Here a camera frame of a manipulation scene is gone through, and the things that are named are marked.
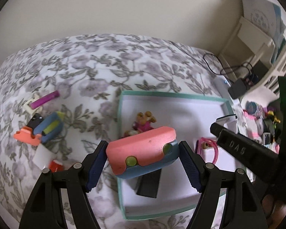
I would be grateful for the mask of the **person's right hand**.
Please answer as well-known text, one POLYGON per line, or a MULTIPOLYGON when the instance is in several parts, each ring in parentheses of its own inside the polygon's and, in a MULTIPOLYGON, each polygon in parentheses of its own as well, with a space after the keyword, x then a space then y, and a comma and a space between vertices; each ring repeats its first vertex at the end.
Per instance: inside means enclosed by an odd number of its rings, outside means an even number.
POLYGON ((262 200, 262 207, 266 216, 268 228, 277 228, 286 216, 286 204, 276 200, 273 196, 268 194, 262 200))

